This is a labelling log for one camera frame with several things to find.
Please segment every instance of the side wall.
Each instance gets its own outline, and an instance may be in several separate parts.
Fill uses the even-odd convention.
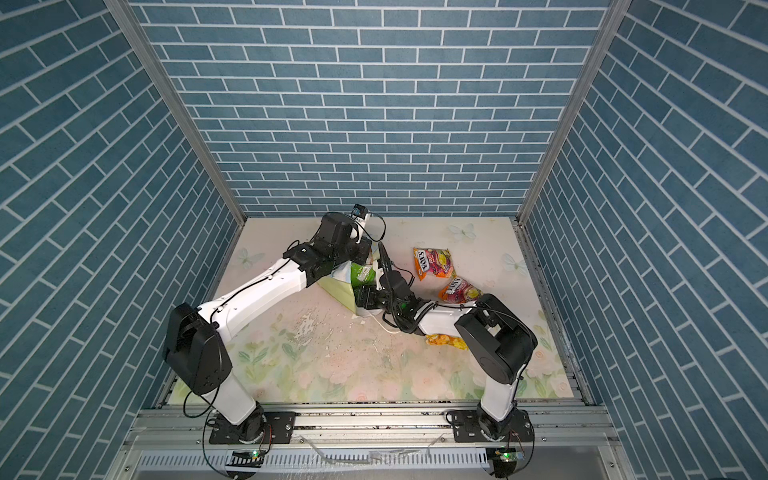
[[[244,210],[511,215],[608,0],[131,0]]]
[[[0,478],[90,478],[234,224],[100,1],[0,11]]]
[[[768,478],[767,25],[634,0],[528,226],[645,478]]]

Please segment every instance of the metal corner post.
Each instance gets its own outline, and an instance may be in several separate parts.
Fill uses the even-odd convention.
[[[531,187],[528,189],[528,195],[525,196],[520,207],[520,212],[518,213],[519,225],[525,225],[528,217],[531,216],[536,200],[538,200],[538,196],[541,194],[541,189],[544,188],[549,173],[552,171],[560,150],[563,148],[565,138],[571,131],[574,121],[576,121],[576,115],[578,115],[581,105],[584,103],[587,93],[589,93],[589,87],[592,86],[594,78],[598,76],[600,65],[602,65],[605,59],[608,47],[611,46],[611,42],[614,40],[614,36],[619,29],[619,25],[621,25],[621,21],[624,19],[624,14],[629,9],[630,3],[632,3],[632,0],[613,0],[611,6],[608,7],[600,25],[600,30],[598,30],[598,35],[594,39],[594,45],[589,50],[587,59],[584,61],[584,67],[581,69],[581,74],[578,80],[576,80],[573,92],[563,109],[563,115],[558,123],[558,128],[552,135],[552,140],[547,146],[547,150],[541,160],[541,165],[539,165],[531,182]]]
[[[173,82],[170,81],[170,77],[168,77],[168,73],[160,62],[157,53],[152,48],[149,37],[147,37],[146,32],[139,25],[138,18],[136,18],[131,6],[127,0],[104,0],[104,3],[123,32],[123,35],[125,35],[126,40],[128,40],[128,43],[133,48],[139,61],[144,66],[144,70],[149,75],[155,88],[160,92],[160,96],[163,98],[170,114],[174,116],[185,138],[190,142],[190,146],[197,155],[197,159],[203,165],[206,172],[208,172],[216,190],[218,190],[224,203],[227,204],[230,212],[235,217],[237,225],[242,227],[246,219],[243,209],[234,197],[229,185],[227,185],[227,181],[224,180],[221,170],[216,165],[214,156],[208,149],[203,136],[200,135],[200,131],[189,115],[187,108],[184,107],[181,97],[176,91]]]

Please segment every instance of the blue brick wall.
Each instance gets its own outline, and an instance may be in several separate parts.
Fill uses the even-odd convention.
[[[101,1],[0,2],[0,478],[106,473],[233,229]]]
[[[256,3],[131,3],[250,216],[510,215],[608,0]]]
[[[767,26],[634,0],[530,219],[641,478],[768,478]]]

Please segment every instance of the floral table mat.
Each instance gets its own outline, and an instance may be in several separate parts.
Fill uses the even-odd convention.
[[[572,397],[562,362],[508,218],[387,218],[384,245],[414,272],[413,247],[447,248],[456,273],[493,293],[538,337],[518,398]],[[294,240],[308,240],[316,218],[249,219],[216,296],[263,272]],[[381,223],[366,226],[378,237]],[[413,291],[437,299],[448,279],[418,277]],[[233,372],[260,402],[375,402],[477,399],[485,374],[472,354],[391,333],[379,318],[355,316],[318,285],[275,305],[227,345]],[[177,382],[171,404],[189,389]],[[202,402],[190,397],[189,402]]]

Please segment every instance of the orange candy package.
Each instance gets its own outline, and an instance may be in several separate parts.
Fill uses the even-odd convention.
[[[448,303],[467,303],[482,295],[480,289],[459,276],[453,277],[451,283],[440,292],[440,298]]]
[[[453,275],[453,260],[451,260],[451,252],[447,250],[414,248],[413,258],[419,280],[424,280],[427,273],[441,278],[449,278]]]

